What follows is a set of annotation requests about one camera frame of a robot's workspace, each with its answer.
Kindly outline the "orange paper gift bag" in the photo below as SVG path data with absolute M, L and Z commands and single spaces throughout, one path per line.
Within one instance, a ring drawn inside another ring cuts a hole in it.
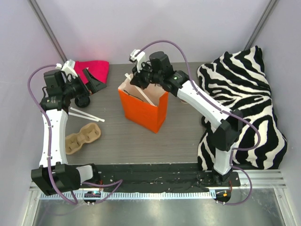
M 154 84 L 150 84 L 142 91 L 154 103 L 154 106 L 144 99 L 127 78 L 118 87 L 125 117 L 154 133 L 158 133 L 166 119 L 168 92 Z

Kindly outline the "brown cardboard cup carrier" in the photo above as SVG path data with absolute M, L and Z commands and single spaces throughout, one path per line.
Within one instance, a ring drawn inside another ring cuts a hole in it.
M 65 137 L 65 151 L 67 155 L 78 152 L 84 144 L 92 143 L 101 136 L 101 129 L 96 123 L 83 126 L 78 133 L 72 133 Z

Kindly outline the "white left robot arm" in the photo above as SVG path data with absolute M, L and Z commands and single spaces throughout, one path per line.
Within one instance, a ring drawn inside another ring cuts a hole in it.
M 93 163 L 75 167 L 66 160 L 65 130 L 71 100 L 79 104 L 83 98 L 86 101 L 84 105 L 88 106 L 90 95 L 106 87 L 88 69 L 84 69 L 83 74 L 87 83 L 65 69 L 44 73 L 43 98 L 37 103 L 44 123 L 43 150 L 38 168 L 31 171 L 31 178 L 47 196 L 72 192 L 83 182 L 91 188 L 100 182 Z

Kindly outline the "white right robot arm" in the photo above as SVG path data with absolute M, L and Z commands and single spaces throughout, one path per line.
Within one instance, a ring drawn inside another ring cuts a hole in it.
M 232 173 L 230 151 L 242 129 L 242 122 L 237 119 L 242 113 L 235 110 L 234 117 L 231 117 L 232 111 L 211 98 L 194 81 L 190 81 L 188 74 L 174 70 L 163 51 L 146 57 L 143 51 L 135 49 L 129 60 L 135 64 L 130 81 L 132 85 L 141 89 L 146 89 L 150 84 L 160 85 L 163 90 L 187 102 L 209 120 L 215 128 L 215 132 L 209 135 L 209 144 L 215 148 L 212 179 L 218 186 L 225 185 Z

